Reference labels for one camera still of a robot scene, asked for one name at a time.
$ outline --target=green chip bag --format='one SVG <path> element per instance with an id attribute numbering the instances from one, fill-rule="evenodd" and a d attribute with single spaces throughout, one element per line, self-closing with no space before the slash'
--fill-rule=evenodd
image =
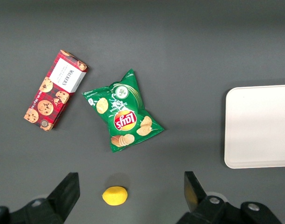
<path id="1" fill-rule="evenodd" d="M 113 152 L 164 131 L 145 110 L 132 69 L 120 82 L 82 94 L 108 125 Z"/>

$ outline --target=red cookie box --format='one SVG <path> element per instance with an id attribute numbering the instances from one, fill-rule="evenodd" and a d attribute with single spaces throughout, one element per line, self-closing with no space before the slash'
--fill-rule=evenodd
<path id="1" fill-rule="evenodd" d="M 60 50 L 24 119 L 44 131 L 50 131 L 88 69 L 89 67 L 78 58 Z"/>

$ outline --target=gray background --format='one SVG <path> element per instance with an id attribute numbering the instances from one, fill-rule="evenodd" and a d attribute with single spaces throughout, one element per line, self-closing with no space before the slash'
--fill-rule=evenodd
<path id="1" fill-rule="evenodd" d="M 57 129 L 23 116 L 60 49 L 90 67 Z M 133 68 L 147 110 L 166 128 L 112 153 L 81 92 Z M 188 211 L 184 171 L 234 206 L 267 205 L 285 224 L 285 168 L 228 168 L 225 96 L 285 84 L 285 1 L 0 0 L 0 205 L 14 211 L 79 172 L 67 224 L 174 224 Z M 111 207 L 109 186 L 128 188 Z"/>

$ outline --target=potato chip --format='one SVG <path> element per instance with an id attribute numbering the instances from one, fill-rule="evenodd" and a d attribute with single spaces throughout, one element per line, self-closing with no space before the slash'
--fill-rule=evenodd
<path id="1" fill-rule="evenodd" d="M 144 125 L 140 129 L 137 130 L 137 134 L 141 136 L 146 136 L 152 131 L 152 127 L 149 125 Z"/>
<path id="2" fill-rule="evenodd" d="M 149 116 L 144 117 L 143 121 L 140 124 L 140 127 L 145 125 L 152 126 L 152 119 Z"/>
<path id="3" fill-rule="evenodd" d="M 108 101 L 105 98 L 100 98 L 97 102 L 97 111 L 100 114 L 103 114 L 107 110 L 108 110 Z"/>

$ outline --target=yellow lemon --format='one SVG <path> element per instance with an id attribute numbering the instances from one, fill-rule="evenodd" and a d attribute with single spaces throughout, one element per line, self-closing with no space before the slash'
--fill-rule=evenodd
<path id="1" fill-rule="evenodd" d="M 128 193 L 125 188 L 114 186 L 104 191 L 102 197 L 109 205 L 120 205 L 127 200 Z"/>

